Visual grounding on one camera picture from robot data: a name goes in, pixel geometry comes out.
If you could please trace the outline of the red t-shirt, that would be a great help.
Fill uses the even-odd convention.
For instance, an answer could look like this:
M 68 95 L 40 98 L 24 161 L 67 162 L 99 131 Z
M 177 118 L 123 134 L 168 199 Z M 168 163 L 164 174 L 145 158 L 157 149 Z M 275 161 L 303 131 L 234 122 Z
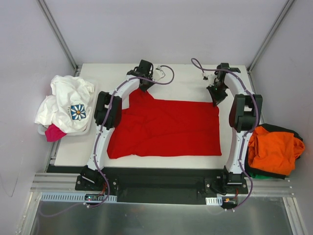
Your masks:
M 110 159 L 221 156 L 219 109 L 211 102 L 155 99 L 135 90 L 107 149 Z

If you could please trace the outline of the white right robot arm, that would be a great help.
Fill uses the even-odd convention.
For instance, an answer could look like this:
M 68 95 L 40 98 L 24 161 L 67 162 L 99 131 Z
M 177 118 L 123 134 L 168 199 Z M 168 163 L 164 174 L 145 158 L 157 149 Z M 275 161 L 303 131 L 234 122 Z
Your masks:
M 263 98 L 249 91 L 239 77 L 239 68 L 231 68 L 228 63 L 217 65 L 214 70 L 216 78 L 207 87 L 217 106 L 227 97 L 229 89 L 233 103 L 229 113 L 229 126 L 232 128 L 232 142 L 228 160 L 224 166 L 224 178 L 220 180 L 220 189 L 231 193 L 245 177 L 245 159 L 248 142 L 254 129 L 259 124 Z

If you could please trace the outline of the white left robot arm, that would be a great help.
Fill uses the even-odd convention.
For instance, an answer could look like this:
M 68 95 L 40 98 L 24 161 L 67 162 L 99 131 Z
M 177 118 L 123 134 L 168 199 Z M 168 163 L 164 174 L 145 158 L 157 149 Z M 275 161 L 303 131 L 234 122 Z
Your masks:
M 87 165 L 81 176 L 92 190 L 99 190 L 104 183 L 101 170 L 104 161 L 102 152 L 108 146 L 114 129 L 121 122 L 123 102 L 128 103 L 129 95 L 138 88 L 147 90 L 153 85 L 154 65 L 141 60 L 139 65 L 127 72 L 125 80 L 112 92 L 100 92 L 94 110 L 96 137 Z

